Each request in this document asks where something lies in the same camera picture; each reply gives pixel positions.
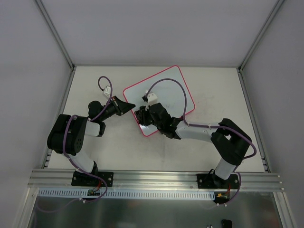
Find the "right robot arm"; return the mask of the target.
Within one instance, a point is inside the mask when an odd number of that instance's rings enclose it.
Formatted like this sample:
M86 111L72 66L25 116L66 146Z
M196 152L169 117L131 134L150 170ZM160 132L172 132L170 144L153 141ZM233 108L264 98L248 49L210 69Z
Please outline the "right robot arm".
M247 158L250 146L256 152L251 138L227 118L216 125L190 123L184 117L170 116L160 103L147 108L141 106L135 111L135 116L138 124L153 125L170 139L194 139L212 143L221 156L212 177L213 184L218 188L229 183L232 172Z

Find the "pink framed whiteboard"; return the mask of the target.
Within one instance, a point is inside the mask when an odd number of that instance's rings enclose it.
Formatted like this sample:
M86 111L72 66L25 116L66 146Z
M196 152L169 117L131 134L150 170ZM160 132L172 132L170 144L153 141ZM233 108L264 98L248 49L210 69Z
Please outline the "pink framed whiteboard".
M153 92L158 97L158 102L173 117L181 117L195 110L196 106L189 91L185 78L179 66L171 66L146 79L143 79L123 90L123 96L128 103L135 104L132 110L139 110L146 105L142 97L146 90Z

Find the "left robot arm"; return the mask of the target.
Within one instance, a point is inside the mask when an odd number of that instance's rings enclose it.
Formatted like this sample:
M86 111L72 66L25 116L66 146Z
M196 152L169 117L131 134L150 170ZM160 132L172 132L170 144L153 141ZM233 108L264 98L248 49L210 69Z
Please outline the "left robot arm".
M83 173L82 178L88 185L95 185L99 181L98 167L82 150L84 138L102 137L106 128L104 121L107 118L124 115L133 108L134 104L113 96L106 105L99 101L90 102L88 117L60 114L47 138L47 146L65 156L75 167L76 172Z

